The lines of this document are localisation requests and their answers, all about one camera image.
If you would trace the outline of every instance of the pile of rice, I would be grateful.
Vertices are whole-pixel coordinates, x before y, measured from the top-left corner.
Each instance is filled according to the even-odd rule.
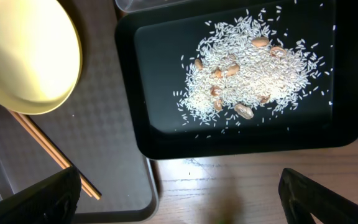
[[[263,21],[262,12],[265,9],[261,10],[258,19],[253,19],[252,16],[235,19],[235,25],[219,22],[214,25],[215,31],[210,32],[214,35],[201,40],[196,51],[203,69],[198,70],[193,60],[186,67],[187,92],[185,98],[178,102],[194,118],[205,123],[211,121],[219,113],[213,106],[217,99],[222,99],[223,106],[229,109],[241,103],[255,111],[259,106],[276,102],[272,114],[282,112],[288,105],[295,110],[297,100],[308,95],[304,91],[301,96],[298,95],[300,90],[310,85],[308,77],[317,78],[321,75],[316,69],[319,64],[324,64],[320,62],[323,57],[317,58],[315,53],[304,52],[306,42],[303,39],[296,43],[295,50],[286,49],[286,56],[281,58],[271,56],[271,38],[266,47],[252,45],[251,41],[256,37],[269,38],[269,35],[277,33],[269,28],[269,23],[272,22]],[[284,47],[280,39],[277,38],[277,42]],[[226,77],[227,68],[234,63],[239,65],[240,70],[235,75]],[[222,70],[223,78],[214,77],[217,68]],[[211,87],[214,85],[222,89],[219,96],[211,94]],[[270,97],[268,101],[261,103],[261,99],[267,97]]]

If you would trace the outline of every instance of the tray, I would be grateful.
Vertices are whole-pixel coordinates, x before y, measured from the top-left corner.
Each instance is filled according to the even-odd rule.
[[[75,223],[140,222],[158,209],[150,162],[138,150],[114,45],[112,1],[62,1],[84,50],[81,78],[53,112],[31,116],[101,200],[81,191]],[[0,160],[17,193],[61,170],[0,106]]]
[[[333,68],[331,75],[310,78],[312,85],[306,90],[319,86],[329,92],[322,97],[319,91],[298,101],[296,111],[287,107],[277,119],[267,109],[271,105],[258,108],[252,120],[240,127],[230,124],[225,134],[221,134],[225,119],[216,127],[200,126],[199,122],[182,126],[181,115],[186,110],[177,110],[179,98],[172,95],[174,90],[185,90],[181,55],[195,57],[199,41],[214,30],[214,22],[234,23],[235,17],[247,15],[246,9],[257,16],[266,8],[265,18],[276,18],[276,6],[283,10],[272,26],[285,48],[295,48],[301,38],[307,39],[308,48],[319,42],[314,52],[324,55],[326,66]],[[213,21],[211,27],[205,21]],[[137,144],[151,159],[337,147],[358,138],[358,5],[308,0],[297,4],[269,0],[186,2],[124,17],[116,28],[116,44]]]

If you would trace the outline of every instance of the chopstick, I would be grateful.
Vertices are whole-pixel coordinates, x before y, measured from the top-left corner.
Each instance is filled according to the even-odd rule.
[[[40,130],[26,115],[13,112],[11,110],[8,111],[62,169],[72,166],[68,159],[66,159],[66,157],[59,152],[59,150],[40,132]],[[92,187],[82,174],[80,174],[80,179],[84,192],[90,197],[94,196],[97,200],[99,200],[101,196],[100,193]]]

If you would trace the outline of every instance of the gray tray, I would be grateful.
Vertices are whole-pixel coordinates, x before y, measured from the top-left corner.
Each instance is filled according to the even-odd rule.
[[[150,163],[136,146],[114,43],[114,6],[109,0],[61,4],[83,44],[83,71],[61,107],[31,118],[102,193],[96,200],[81,192],[75,222],[146,220],[158,197]],[[0,160],[14,193],[60,170],[2,106]]]

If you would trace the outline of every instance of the wooden surface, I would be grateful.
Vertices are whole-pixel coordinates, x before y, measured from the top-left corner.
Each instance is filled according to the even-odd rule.
[[[278,196],[285,167],[358,204],[358,140],[334,149],[156,162],[161,195],[146,223],[287,223]]]

